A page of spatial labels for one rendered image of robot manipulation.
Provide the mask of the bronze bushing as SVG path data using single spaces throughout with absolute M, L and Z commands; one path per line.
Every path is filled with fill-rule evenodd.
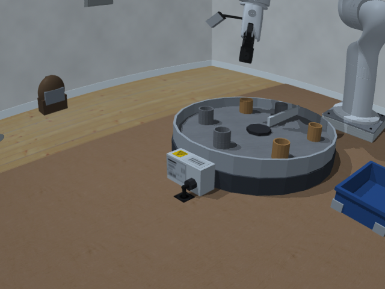
M 271 158 L 288 158 L 290 141 L 285 138 L 275 138 Z
M 307 139 L 309 141 L 319 142 L 321 140 L 321 132 L 322 132 L 321 124 L 310 122 L 308 126 Z
M 243 114 L 251 114 L 253 112 L 253 99 L 240 98 L 239 112 Z

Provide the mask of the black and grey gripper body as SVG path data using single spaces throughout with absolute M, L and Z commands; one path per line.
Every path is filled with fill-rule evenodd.
M 242 15 L 241 37 L 243 38 L 244 33 L 247 33 L 248 23 L 253 23 L 254 25 L 251 37 L 253 37 L 254 33 L 255 39 L 257 39 L 257 42 L 259 42 L 262 29 L 263 10 L 267 10 L 268 7 L 250 2 L 240 2 L 240 4 L 244 6 L 244 11 Z

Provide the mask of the grey cylinder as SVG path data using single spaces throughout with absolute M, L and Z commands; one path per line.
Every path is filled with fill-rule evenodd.
M 214 128 L 213 147 L 217 149 L 230 148 L 231 129 L 226 126 Z
M 214 123 L 214 108 L 209 106 L 199 107 L 199 124 L 211 125 Z
M 281 105 L 284 105 L 284 106 L 281 106 Z M 275 103 L 275 112 L 274 112 L 274 114 L 277 114 L 279 112 L 285 111 L 287 109 L 288 109 L 288 104 L 286 104 L 284 102 L 276 102 Z

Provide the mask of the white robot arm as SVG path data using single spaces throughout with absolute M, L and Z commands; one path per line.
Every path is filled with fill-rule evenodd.
M 358 41 L 348 46 L 346 53 L 343 103 L 333 106 L 340 118 L 361 125 L 379 122 L 372 110 L 377 77 L 378 56 L 385 44 L 385 2 L 382 0 L 339 0 L 342 22 L 363 31 Z M 217 12 L 206 23 L 214 28 L 226 17 L 242 19 Z

